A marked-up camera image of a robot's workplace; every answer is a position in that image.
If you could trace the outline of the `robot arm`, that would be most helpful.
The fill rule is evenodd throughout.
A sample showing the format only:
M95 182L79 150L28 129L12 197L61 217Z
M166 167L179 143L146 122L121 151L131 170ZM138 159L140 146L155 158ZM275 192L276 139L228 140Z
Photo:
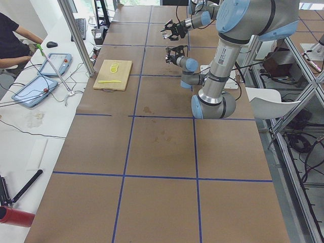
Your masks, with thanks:
M208 26L217 19L220 5L221 1L188 1L189 17L177 23L168 21L161 30L163 39L177 41L193 29Z
M195 73L198 62L186 57L182 46L166 48L166 62L182 68L181 86L190 89L201 85L191 98L193 116L199 119L225 118L233 114L236 101L225 92L224 86L243 45L252 36L262 42L292 35L298 27L299 1L224 1L219 6L207 6L202 1L191 4L193 16L174 23L169 21L164 30L167 38L176 41L192 29L216 21L219 42L210 70L206 75Z

